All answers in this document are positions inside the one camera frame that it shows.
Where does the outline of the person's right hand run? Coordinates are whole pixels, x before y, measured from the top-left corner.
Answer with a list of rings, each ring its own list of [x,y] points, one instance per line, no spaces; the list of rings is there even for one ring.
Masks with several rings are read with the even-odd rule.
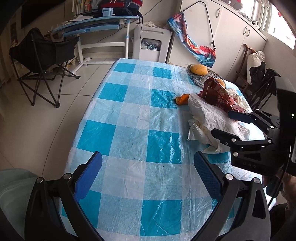
[[[285,173],[282,179],[281,195],[287,200],[289,209],[294,209],[296,204],[296,179]]]

